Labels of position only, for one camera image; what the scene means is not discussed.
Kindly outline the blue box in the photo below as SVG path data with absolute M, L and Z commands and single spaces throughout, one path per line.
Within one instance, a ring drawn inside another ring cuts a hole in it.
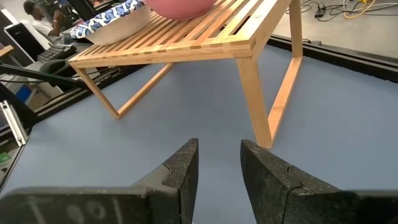
M 15 95 L 19 100 L 25 103 L 29 99 L 31 93 L 32 90 L 27 85 L 21 85 Z

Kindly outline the person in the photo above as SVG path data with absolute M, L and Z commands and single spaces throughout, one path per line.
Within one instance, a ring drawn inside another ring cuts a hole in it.
M 60 21 L 62 18 L 62 13 L 58 9 L 54 11 L 52 22 L 50 22 L 45 18 L 43 12 L 41 11 L 40 7 L 36 5 L 36 3 L 26 1 L 23 3 L 23 8 L 26 14 L 33 17 L 34 21 L 32 25 L 35 29 L 48 37 L 61 36 Z

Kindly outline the wooden slatted shelf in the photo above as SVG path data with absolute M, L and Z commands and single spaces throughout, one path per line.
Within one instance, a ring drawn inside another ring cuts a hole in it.
M 236 61 L 258 145 L 271 148 L 303 60 L 301 0 L 217 0 L 205 14 L 174 21 L 153 12 L 139 33 L 111 45 L 94 45 L 70 60 L 90 90 L 115 117 L 123 117 L 176 62 L 232 58 Z M 258 58 L 284 14 L 289 15 L 292 60 L 274 100 L 266 110 Z M 95 67 L 162 64 L 120 109 L 88 76 Z

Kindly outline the grey-green office chair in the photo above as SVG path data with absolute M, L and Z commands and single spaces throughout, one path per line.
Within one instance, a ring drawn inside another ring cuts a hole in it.
M 39 68 L 39 71 L 43 72 L 43 73 L 57 74 L 67 67 L 68 67 L 68 65 L 65 60 L 55 59 L 55 60 L 49 60 L 49 61 L 45 62 Z

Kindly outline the pink plastic bowl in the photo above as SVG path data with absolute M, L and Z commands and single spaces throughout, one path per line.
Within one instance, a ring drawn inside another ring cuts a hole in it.
M 160 16 L 184 21 L 209 11 L 217 0 L 144 0 Z

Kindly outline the black monitor white frame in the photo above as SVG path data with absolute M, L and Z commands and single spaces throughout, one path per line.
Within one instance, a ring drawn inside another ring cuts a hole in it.
M 5 33 L 28 56 L 32 62 L 37 61 L 38 55 L 45 49 L 27 28 L 27 24 L 18 23 L 6 26 Z

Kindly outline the blue patterned paper bowl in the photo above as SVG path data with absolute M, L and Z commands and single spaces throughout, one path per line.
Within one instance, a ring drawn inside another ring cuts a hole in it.
M 114 44 L 143 29 L 151 19 L 151 9 L 144 0 L 126 0 L 71 31 L 73 39 L 87 39 L 96 45 Z

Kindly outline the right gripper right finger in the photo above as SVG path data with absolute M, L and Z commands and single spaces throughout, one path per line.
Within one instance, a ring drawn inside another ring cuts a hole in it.
M 341 190 L 247 139 L 240 154 L 257 224 L 398 224 L 398 190 Z

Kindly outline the silver aluminium extrusion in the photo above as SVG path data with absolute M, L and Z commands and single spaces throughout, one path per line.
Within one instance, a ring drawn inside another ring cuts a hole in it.
M 28 137 L 14 107 L 4 100 L 0 101 L 0 109 L 7 120 L 18 146 L 26 145 Z

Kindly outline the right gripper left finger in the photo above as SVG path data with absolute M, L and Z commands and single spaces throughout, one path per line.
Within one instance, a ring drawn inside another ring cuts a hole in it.
M 128 187 L 24 187 L 0 198 L 0 224 L 192 224 L 199 141 Z

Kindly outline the black keyboard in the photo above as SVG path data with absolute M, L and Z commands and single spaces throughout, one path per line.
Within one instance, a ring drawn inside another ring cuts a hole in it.
M 37 56 L 37 60 L 40 62 L 48 62 L 49 60 L 66 59 L 73 55 L 77 48 L 73 45 L 53 45 L 48 50 L 45 50 Z

